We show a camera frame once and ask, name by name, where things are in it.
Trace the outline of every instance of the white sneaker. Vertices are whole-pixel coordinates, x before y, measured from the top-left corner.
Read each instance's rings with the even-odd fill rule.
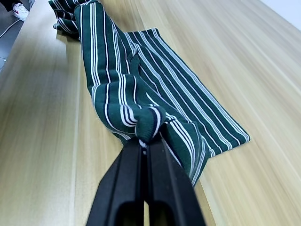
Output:
[[[25,21],[29,14],[28,10],[22,3],[17,3],[13,6],[13,13],[15,17],[18,17],[22,21]]]

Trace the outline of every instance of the white wall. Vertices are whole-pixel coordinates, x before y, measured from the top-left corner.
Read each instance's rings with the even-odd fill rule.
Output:
[[[301,31],[301,0],[261,0]]]

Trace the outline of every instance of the light wood surface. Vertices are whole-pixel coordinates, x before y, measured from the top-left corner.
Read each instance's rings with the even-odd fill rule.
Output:
[[[157,27],[249,144],[209,160],[208,225],[301,225],[301,33],[258,0],[104,0],[124,31]],[[122,145],[97,118],[77,41],[36,0],[0,74],[0,225],[84,225]]]

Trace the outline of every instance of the gray floor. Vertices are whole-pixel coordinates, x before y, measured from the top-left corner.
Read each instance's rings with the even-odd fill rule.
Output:
[[[24,0],[23,4],[27,9],[29,9],[28,0]],[[13,13],[7,12],[3,5],[0,4],[0,35],[16,20],[17,18],[14,17]],[[11,51],[11,48],[13,47],[22,25],[22,21],[17,22],[2,38],[0,38],[0,71]]]

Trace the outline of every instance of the striped towel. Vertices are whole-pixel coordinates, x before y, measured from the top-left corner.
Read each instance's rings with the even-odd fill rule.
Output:
[[[50,1],[54,27],[79,37],[96,113],[123,143],[160,134],[195,184],[210,157],[250,140],[157,29],[124,33],[101,3],[79,3]]]

